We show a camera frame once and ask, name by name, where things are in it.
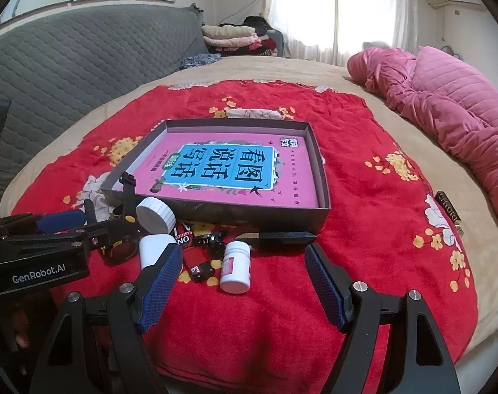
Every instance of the white curtain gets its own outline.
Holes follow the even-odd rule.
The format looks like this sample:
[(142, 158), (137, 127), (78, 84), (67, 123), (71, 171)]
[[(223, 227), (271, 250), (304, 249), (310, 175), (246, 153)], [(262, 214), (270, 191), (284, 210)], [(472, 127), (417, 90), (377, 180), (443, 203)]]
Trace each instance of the white curtain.
[(336, 0), (266, 0), (264, 16), (292, 58), (335, 64)]
[(365, 43), (416, 48), (416, 0), (266, 0), (265, 17), (295, 59), (345, 67)]

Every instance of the beige folded blanket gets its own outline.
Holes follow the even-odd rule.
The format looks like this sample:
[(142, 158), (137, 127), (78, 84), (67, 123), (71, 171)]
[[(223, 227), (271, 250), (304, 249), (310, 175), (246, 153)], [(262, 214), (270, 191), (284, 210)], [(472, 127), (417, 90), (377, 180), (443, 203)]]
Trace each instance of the beige folded blanket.
[(204, 36), (218, 40), (248, 37), (255, 32), (256, 30), (252, 27), (234, 27), (232, 25), (224, 25), (222, 27), (213, 27), (212, 25), (202, 26), (202, 33)]
[(227, 38), (223, 40), (208, 38), (207, 36), (203, 37), (203, 39), (209, 46), (217, 47), (245, 47), (257, 41), (261, 42), (261, 39), (256, 34), (250, 37)]

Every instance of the metal screw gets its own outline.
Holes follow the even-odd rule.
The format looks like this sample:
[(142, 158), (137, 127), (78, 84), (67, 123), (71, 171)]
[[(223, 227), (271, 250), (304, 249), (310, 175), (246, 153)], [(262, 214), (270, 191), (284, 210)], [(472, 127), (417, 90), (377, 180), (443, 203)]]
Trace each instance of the metal screw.
[(79, 294), (79, 292), (72, 292), (68, 294), (67, 299), (68, 302), (76, 302), (80, 297), (81, 295)]
[(422, 295), (420, 294), (419, 291), (409, 291), (408, 295), (413, 300), (421, 300), (422, 299)]
[(119, 287), (119, 291), (121, 293), (130, 293), (134, 289), (134, 285), (132, 283), (123, 283)]
[(368, 285), (363, 281), (355, 281), (353, 283), (353, 289), (359, 292), (365, 292), (366, 290), (368, 290)]

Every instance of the gray quilted headboard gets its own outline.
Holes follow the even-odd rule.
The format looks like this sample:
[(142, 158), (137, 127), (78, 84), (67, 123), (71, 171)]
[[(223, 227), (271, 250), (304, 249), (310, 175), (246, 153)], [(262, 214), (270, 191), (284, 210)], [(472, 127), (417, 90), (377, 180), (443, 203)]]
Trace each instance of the gray quilted headboard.
[(12, 105), (0, 141), (0, 200), (40, 150), (98, 106), (207, 53), (195, 6), (70, 10), (0, 36), (0, 98)]

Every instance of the stack of folded bedding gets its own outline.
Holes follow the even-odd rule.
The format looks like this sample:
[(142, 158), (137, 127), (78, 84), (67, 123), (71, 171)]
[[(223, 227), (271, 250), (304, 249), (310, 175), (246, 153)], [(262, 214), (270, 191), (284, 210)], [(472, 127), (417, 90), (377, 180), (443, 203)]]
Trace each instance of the stack of folded bedding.
[(258, 36), (255, 28), (248, 26), (205, 25), (202, 33), (209, 52), (222, 56), (263, 55), (276, 47), (267, 35)]

